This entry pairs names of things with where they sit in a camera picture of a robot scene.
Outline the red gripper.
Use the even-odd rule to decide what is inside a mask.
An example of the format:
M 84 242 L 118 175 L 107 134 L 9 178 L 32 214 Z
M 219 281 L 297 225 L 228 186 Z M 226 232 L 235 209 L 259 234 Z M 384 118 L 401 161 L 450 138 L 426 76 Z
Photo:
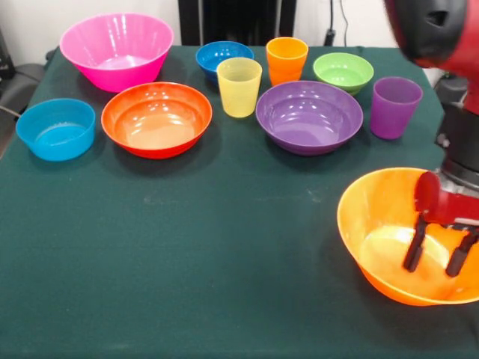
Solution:
M 442 172 L 426 171 L 415 184 L 414 205 L 420 215 L 403 267 L 408 272 L 416 270 L 428 224 L 473 226 L 454 249 L 445 269 L 447 276 L 456 277 L 478 242 L 478 191 L 453 182 Z

